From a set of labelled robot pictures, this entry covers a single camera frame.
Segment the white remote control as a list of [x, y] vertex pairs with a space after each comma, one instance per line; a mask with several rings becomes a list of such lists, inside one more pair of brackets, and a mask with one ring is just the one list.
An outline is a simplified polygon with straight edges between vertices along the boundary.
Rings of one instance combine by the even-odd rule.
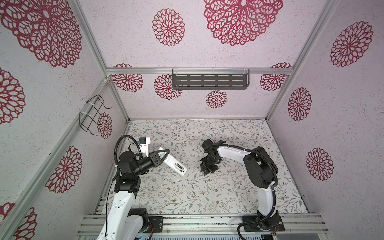
[[[184, 172], [180, 172], [175, 167], [175, 164], [181, 165], [184, 168]], [[174, 156], [172, 156], [170, 153], [167, 156], [167, 158], [164, 160], [162, 165], [167, 165], [169, 168], [171, 168], [173, 171], [175, 171], [177, 174], [179, 174], [182, 177], [184, 177], [186, 172], [187, 172], [187, 168], [181, 162], [179, 162]]]

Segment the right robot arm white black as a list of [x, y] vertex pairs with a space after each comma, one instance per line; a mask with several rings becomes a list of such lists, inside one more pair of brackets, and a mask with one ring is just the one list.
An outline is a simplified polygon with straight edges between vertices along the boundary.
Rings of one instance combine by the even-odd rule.
[[202, 143], [204, 153], [200, 169], [204, 175], [216, 172], [218, 164], [223, 158], [234, 160], [243, 164], [250, 181], [257, 187], [259, 207], [257, 218], [243, 223], [243, 226], [258, 226], [263, 231], [268, 231], [274, 225], [273, 218], [278, 216], [276, 208], [275, 187], [278, 185], [278, 168], [262, 147], [255, 149], [242, 148], [226, 144], [224, 141], [212, 142], [210, 139]]

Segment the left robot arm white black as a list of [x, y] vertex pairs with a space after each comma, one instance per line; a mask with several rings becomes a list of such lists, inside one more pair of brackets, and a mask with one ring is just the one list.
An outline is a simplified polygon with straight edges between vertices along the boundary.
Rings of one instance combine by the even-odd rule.
[[140, 154], [132, 151], [123, 152], [118, 160], [115, 195], [105, 224], [98, 235], [99, 240], [137, 240], [138, 235], [163, 231], [163, 217], [151, 219], [145, 208], [135, 208], [136, 197], [145, 171], [161, 165], [170, 150], [157, 150], [140, 160]]

